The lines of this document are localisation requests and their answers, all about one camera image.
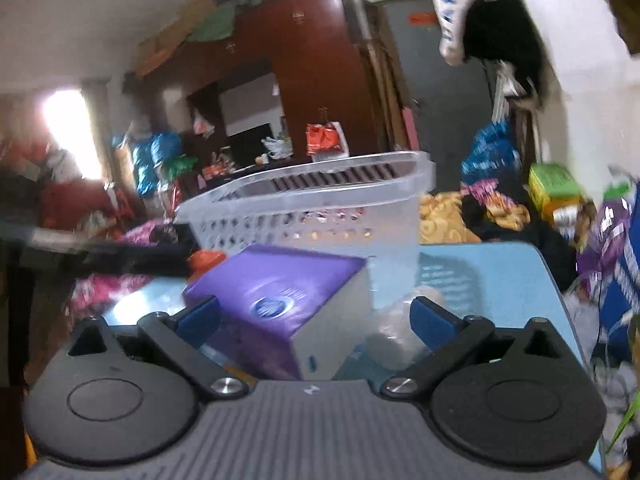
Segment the gray door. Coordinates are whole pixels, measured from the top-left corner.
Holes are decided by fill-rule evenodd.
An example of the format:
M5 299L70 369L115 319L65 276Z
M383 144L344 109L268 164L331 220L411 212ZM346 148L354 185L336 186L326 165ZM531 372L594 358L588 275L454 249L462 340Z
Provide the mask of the gray door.
M491 120L484 67L477 59L449 66L440 55L440 27L409 22L415 12L434 12L431 0L390 0L383 8L412 98L420 148L436 163L436 191L458 190L460 163L476 131Z

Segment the green plastic bag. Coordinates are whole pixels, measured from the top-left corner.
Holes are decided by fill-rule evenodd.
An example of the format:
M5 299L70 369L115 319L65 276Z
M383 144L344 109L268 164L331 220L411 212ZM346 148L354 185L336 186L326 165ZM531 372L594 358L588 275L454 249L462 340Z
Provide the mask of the green plastic bag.
M162 164L162 171L166 175L166 179L173 182L181 174L191 171L197 161L198 159L192 156L174 156Z

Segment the metal screw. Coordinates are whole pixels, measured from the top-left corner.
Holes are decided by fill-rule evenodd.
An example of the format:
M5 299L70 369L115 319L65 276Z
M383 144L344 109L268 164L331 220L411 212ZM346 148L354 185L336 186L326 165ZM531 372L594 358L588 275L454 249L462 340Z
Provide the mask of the metal screw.
M418 389L418 384L413 379L393 377L385 384L385 390L397 395L410 395Z
M234 377L222 377L211 385L211 389L219 395L235 395L244 385Z

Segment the black circular pad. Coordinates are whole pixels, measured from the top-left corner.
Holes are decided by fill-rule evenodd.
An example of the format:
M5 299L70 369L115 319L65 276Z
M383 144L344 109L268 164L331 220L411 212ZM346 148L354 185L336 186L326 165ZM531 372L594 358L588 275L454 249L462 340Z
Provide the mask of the black circular pad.
M124 355L73 360L52 362L30 393L25 425L41 454L96 467L136 462L194 421L197 402L179 375Z
M86 420L106 422L135 412L144 394L134 383L122 379L97 379L80 384L69 395L69 407Z
M561 360L535 355L462 368L436 387L431 416L455 445L492 463L560 465L590 452L602 426L597 393L570 379Z

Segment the blue gripper pad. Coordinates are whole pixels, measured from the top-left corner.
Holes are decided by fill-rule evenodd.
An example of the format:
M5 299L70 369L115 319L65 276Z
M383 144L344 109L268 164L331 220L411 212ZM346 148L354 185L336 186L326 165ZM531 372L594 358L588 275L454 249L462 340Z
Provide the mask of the blue gripper pad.
M211 296L179 316L175 333L194 348L200 348L220 326L220 304Z
M411 330L432 352L455 338L464 325L458 316L424 297L411 302L409 322Z

